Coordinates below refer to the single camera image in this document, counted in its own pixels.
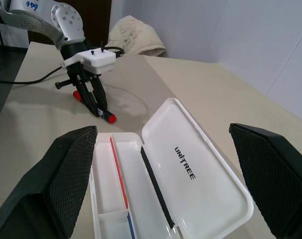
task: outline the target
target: white jacket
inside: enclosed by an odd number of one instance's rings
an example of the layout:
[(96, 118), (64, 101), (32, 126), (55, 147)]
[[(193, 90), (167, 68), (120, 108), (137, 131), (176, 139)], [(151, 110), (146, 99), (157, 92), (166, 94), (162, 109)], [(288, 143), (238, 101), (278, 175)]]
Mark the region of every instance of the white jacket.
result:
[(155, 30), (132, 16), (126, 16), (116, 23), (106, 46), (117, 46), (129, 54), (148, 56), (158, 56), (165, 51)]

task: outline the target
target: table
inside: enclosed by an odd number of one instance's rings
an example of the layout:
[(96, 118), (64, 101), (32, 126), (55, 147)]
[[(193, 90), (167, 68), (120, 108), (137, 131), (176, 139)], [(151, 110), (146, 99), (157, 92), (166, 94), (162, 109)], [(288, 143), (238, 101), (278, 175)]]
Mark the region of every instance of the table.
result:
[[(62, 62), (54, 46), (31, 43), (16, 81), (39, 79)], [(0, 115), (0, 206), (17, 182), (45, 154), (57, 137), (96, 125), (98, 132), (136, 132), (169, 97), (178, 97), (223, 152), (241, 178), (229, 124), (240, 122), (282, 134), (302, 154), (302, 121), (260, 95), (218, 64), (127, 55), (102, 76), (109, 109), (118, 121), (109, 125), (76, 101), (59, 71), (32, 86), (14, 86)], [(87, 191), (73, 239), (93, 239), (90, 192)], [(258, 209), (228, 239), (274, 238)]]

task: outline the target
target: white wall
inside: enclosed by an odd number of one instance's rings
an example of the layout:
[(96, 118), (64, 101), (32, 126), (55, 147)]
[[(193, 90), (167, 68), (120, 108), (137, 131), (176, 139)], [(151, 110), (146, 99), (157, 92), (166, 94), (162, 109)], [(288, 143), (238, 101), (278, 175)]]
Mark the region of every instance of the white wall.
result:
[(0, 24), (0, 31), (5, 46), (28, 48), (29, 40), (27, 30)]
[(302, 119), (302, 0), (118, 1), (168, 57), (219, 62)]

